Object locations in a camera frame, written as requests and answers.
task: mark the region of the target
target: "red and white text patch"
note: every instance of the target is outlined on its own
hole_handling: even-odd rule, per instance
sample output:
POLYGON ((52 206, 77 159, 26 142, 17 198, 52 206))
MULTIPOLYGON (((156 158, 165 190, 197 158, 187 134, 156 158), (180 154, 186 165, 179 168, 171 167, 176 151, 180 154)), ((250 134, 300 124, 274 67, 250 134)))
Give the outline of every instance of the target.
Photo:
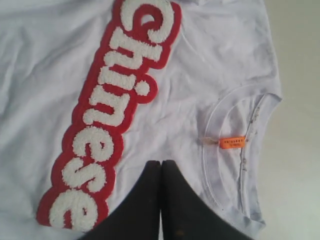
POLYGON ((158 88, 148 70, 166 65, 181 16, 179 5, 168 0, 115 1, 53 165, 52 187, 40 201, 40 224, 86 232, 108 216, 122 134, 137 105, 155 98, 158 88), (153 21, 143 23, 146 15, 153 21))

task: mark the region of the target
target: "white surface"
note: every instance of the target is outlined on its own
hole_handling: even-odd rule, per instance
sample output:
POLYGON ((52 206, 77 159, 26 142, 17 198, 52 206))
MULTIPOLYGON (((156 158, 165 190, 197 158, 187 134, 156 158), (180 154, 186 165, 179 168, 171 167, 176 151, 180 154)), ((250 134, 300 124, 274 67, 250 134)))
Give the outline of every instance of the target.
POLYGON ((260 240, 320 239, 320 1, 266 0, 284 101, 264 138, 260 240))

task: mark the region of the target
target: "t-shirt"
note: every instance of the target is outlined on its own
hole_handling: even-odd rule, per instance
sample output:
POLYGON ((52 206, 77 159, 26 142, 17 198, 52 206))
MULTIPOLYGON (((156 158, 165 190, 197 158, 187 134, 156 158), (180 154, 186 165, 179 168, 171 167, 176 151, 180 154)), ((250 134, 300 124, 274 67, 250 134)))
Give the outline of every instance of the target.
POLYGON ((0 237, 76 239, 149 160, 255 237, 281 97, 261 0, 2 1, 0 237))

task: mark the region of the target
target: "white chenille letter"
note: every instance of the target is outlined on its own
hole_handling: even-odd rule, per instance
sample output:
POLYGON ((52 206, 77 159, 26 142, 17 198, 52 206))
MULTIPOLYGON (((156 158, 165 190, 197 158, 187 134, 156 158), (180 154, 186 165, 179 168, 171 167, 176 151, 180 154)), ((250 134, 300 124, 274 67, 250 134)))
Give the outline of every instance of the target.
POLYGON ((106 183, 106 173, 103 167, 96 163, 84 166, 84 161, 76 157, 69 161, 62 170, 63 182, 71 188, 80 188, 87 183, 91 193, 99 192, 106 183))
POLYGON ((114 153, 112 137, 101 128, 89 126, 78 132, 72 143, 74 154, 78 157, 85 157, 87 144, 89 144, 91 157, 95 162, 104 162, 114 153))
POLYGON ((119 126, 125 119, 125 110, 128 106, 130 95, 125 93, 122 96, 106 92, 101 85, 97 85, 90 97, 89 103, 92 106, 98 103, 108 105, 113 108, 113 114, 104 113, 93 108, 85 111, 83 122, 91 125, 94 121, 113 127, 119 126))
POLYGON ((148 37, 155 44, 163 43, 170 35, 174 25, 175 13, 168 0, 125 0, 121 6, 121 22, 125 30, 132 31, 134 15, 141 5, 152 5, 162 13, 162 25, 159 30, 148 30, 148 37))
POLYGON ((136 55, 136 58, 142 56, 155 62, 159 61, 162 53, 162 46, 151 46, 145 42, 137 41, 131 37, 128 37, 124 34, 124 31, 120 27, 117 27, 114 30, 109 45, 114 50, 117 50, 119 47, 121 47, 133 52, 133 55, 136 55))
POLYGON ((131 74, 129 76, 112 71, 108 66, 103 66, 100 70, 98 83, 111 84, 125 90, 132 90, 136 83, 136 76, 131 74))
POLYGON ((71 212, 72 229, 82 232, 91 230, 98 219, 98 206, 95 200, 81 190, 69 189, 60 193, 49 212, 51 226, 63 228, 65 214, 71 212))
POLYGON ((141 55, 133 54, 133 57, 128 57, 117 51, 108 51, 104 55, 104 63, 112 67, 114 65, 119 65, 128 69, 138 69, 143 63, 143 58, 141 55))

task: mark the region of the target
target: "orange label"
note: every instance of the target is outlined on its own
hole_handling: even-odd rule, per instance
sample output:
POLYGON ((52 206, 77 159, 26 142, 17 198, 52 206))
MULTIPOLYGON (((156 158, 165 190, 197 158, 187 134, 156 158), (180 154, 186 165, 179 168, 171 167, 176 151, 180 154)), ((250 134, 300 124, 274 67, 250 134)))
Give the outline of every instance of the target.
POLYGON ((243 148, 246 144, 245 136, 221 138, 219 140, 219 146, 222 149, 237 149, 243 148))

